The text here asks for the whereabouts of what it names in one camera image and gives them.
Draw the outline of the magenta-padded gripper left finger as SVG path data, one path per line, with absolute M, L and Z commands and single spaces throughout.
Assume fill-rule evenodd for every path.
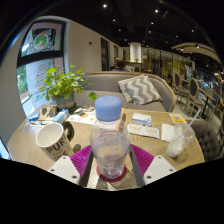
M 67 181 L 86 187 L 93 162 L 91 147 L 87 146 L 72 156 L 62 156 L 48 171 Z

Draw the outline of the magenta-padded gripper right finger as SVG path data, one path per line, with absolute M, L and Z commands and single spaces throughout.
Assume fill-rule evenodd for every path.
M 176 172 L 176 169 L 162 155 L 153 156 L 136 145 L 129 146 L 129 156 L 138 187 Z

